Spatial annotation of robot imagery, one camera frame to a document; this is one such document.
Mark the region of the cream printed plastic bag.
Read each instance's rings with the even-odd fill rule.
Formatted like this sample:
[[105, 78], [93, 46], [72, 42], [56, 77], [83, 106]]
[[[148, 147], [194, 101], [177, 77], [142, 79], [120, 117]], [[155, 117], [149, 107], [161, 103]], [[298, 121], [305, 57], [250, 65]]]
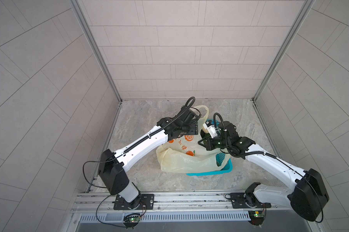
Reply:
[[198, 162], [209, 158], [206, 154], [200, 156], [193, 154], [198, 147], [198, 141], [201, 139], [200, 131], [209, 116], [207, 106], [199, 105], [195, 108], [205, 113], [198, 121], [198, 134], [184, 135], [157, 148], [157, 159], [163, 172], [188, 175], [193, 171], [200, 171], [201, 167], [199, 167]]

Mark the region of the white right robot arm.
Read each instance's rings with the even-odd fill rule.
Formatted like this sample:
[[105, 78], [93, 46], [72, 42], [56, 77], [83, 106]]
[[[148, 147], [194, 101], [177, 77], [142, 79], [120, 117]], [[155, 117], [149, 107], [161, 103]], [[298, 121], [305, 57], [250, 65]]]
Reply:
[[304, 170], [267, 152], [254, 140], [241, 137], [235, 125], [224, 121], [219, 113], [203, 124], [199, 145], [211, 151], [225, 149], [234, 158], [242, 158], [262, 167], [279, 179], [285, 187], [272, 187], [259, 182], [251, 184], [243, 199], [250, 208], [267, 204], [289, 207], [307, 221], [322, 222], [323, 208], [329, 195], [321, 174], [310, 168]]

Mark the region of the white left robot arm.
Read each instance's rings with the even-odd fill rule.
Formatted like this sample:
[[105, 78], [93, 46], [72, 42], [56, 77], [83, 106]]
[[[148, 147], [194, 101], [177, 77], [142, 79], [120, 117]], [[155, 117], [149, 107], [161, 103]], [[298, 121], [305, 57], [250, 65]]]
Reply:
[[169, 141], [185, 135], [198, 134], [201, 113], [194, 112], [195, 97], [190, 97], [173, 118], [159, 120], [148, 133], [130, 145], [114, 152], [107, 149], [101, 155], [98, 175], [111, 195], [119, 195], [135, 209], [141, 202], [141, 192], [129, 180], [127, 172], [142, 157]]

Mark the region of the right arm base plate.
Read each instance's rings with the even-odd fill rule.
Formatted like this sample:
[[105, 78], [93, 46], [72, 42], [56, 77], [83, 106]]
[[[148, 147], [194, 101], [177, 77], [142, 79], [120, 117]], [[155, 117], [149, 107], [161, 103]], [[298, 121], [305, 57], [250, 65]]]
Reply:
[[270, 203], [261, 203], [253, 194], [246, 194], [244, 192], [235, 192], [225, 195], [225, 199], [231, 201], [233, 209], [247, 209], [247, 208], [271, 208]]

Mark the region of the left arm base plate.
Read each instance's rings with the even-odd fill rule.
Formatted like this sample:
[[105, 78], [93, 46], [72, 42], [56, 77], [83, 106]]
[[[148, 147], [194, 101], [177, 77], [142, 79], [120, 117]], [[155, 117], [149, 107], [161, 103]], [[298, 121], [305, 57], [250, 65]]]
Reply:
[[117, 195], [114, 201], [114, 210], [152, 210], [154, 194], [140, 193], [132, 202], [127, 202], [122, 196]]

